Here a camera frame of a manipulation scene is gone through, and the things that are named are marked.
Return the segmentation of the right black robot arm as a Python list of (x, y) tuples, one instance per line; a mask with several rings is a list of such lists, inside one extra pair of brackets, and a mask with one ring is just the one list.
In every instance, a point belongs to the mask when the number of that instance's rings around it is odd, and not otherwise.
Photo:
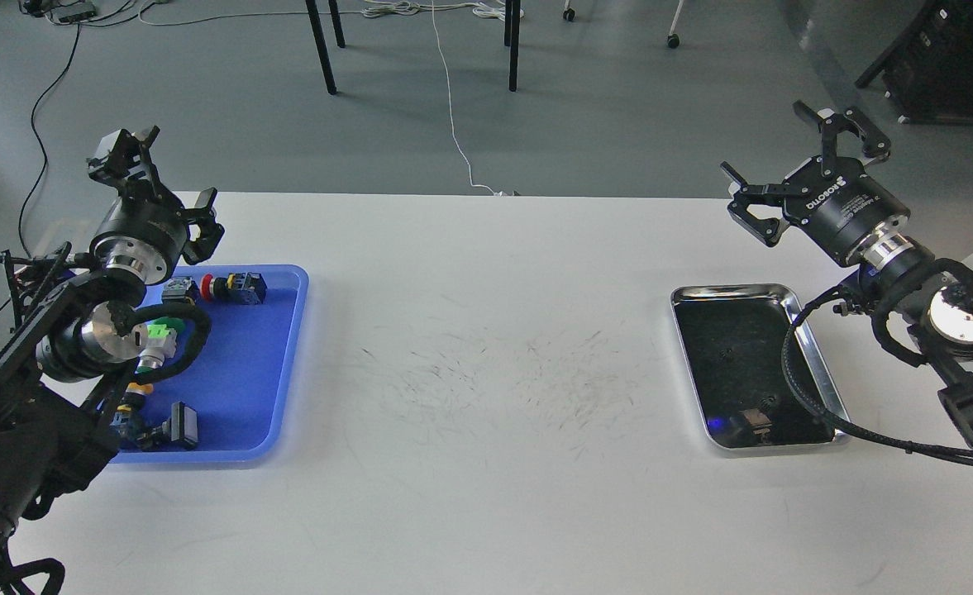
[[(886, 161), (890, 138), (859, 108), (794, 112), (820, 136), (820, 150), (778, 183), (748, 182), (728, 162), (729, 215), (766, 247), (796, 227), (852, 274), (808, 302), (782, 340), (780, 365), (800, 406), (847, 436), (973, 467), (973, 270), (933, 255), (902, 231), (910, 211), (867, 173)], [(840, 315), (869, 317), (879, 346), (906, 365), (931, 366), (944, 388), (938, 396), (966, 447), (899, 440), (845, 421), (815, 402), (794, 376), (796, 332), (816, 309), (835, 302)]]

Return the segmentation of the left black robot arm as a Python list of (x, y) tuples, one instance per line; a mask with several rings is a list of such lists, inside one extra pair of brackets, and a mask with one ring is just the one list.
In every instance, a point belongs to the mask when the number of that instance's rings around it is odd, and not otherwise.
[(120, 129), (87, 159), (88, 176), (118, 196), (85, 252), (64, 242), (31, 259), (0, 255), (15, 323), (0, 350), (0, 594), (28, 593), (36, 574), (45, 594), (60, 590), (58, 560), (11, 561), (18, 523), (84, 490), (117, 455), (111, 422), (128, 384), (181, 374), (209, 338), (211, 319), (191, 302), (142, 304), (180, 259), (210, 259), (224, 235), (216, 188), (188, 207), (160, 181), (158, 133)]

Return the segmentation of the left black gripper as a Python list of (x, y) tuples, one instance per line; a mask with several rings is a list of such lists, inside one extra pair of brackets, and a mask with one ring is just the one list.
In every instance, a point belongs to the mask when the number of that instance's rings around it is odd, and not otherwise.
[[(89, 253), (109, 269), (126, 269), (142, 281), (166, 281), (180, 255), (190, 266), (214, 256), (225, 227), (217, 222), (216, 188), (198, 194), (194, 206), (161, 189), (150, 148), (160, 128), (139, 133), (119, 129), (104, 136), (87, 159), (94, 182), (115, 188), (119, 198), (97, 230)], [(190, 240), (190, 226), (198, 229)]]

